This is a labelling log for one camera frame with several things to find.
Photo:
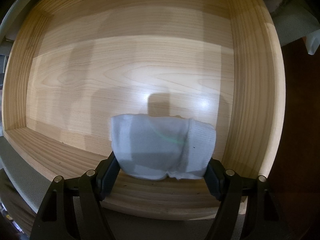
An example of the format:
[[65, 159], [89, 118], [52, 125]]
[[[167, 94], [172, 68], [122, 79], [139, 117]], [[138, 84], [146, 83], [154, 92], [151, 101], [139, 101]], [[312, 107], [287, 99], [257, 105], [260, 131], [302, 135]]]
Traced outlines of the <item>white sock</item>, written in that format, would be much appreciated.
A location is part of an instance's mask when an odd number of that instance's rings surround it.
[[111, 119], [111, 141], [120, 168], [132, 177], [201, 179], [214, 152], [216, 130], [192, 118], [122, 114]]

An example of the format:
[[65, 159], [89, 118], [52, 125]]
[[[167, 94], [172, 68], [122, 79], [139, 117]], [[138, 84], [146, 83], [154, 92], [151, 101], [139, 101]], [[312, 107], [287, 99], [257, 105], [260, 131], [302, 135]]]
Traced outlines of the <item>wooden drawer grey front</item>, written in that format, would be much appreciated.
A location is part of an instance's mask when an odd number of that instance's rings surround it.
[[[217, 132], [212, 158], [240, 177], [242, 239], [285, 109], [280, 44], [263, 0], [40, 0], [18, 32], [4, 77], [4, 136], [50, 188], [31, 239], [83, 239], [79, 178], [107, 159], [111, 118], [193, 118]], [[139, 180], [121, 168], [102, 207], [134, 216], [213, 219], [203, 179]]]

